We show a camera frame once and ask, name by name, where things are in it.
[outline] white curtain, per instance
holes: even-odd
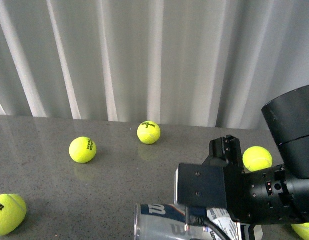
[[[0,0],[0,115],[255,129],[309,85],[309,0]]]

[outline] tennis ball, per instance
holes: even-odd
[[[293,230],[304,240],[309,240],[309,223],[292,224]]]
[[[144,144],[154,144],[161,135],[160,127],[153,121],[145,121],[140,124],[136,132],[138,138]]]
[[[244,152],[243,164],[250,172],[255,172],[270,168],[273,165],[273,157],[267,149],[253,146]]]
[[[69,147],[70,157],[77,163],[90,162],[97,153],[97,146],[89,137],[81,136],[72,141]]]
[[[25,219],[27,206],[16,194],[0,195],[0,236],[11,233]]]

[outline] gray countertop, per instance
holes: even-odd
[[[10,240],[132,240],[134,208],[173,204],[179,163],[202,164],[209,142],[233,135],[242,152],[267,148],[282,163],[270,132],[161,125],[154,145],[137,137],[139,123],[0,116],[0,194],[23,197],[24,222]],[[92,138],[96,157],[74,162],[69,145]],[[263,239],[299,239],[289,225],[262,226]]]

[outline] black cable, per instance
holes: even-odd
[[[215,223],[213,223],[208,217],[198,217],[198,223],[210,228],[221,240],[231,240],[230,237]]]

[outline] aluminum can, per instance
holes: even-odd
[[[225,209],[207,210],[208,218],[232,240],[242,240],[240,223],[233,222]],[[173,204],[136,204],[134,240],[219,240],[207,227],[188,226],[185,212]]]

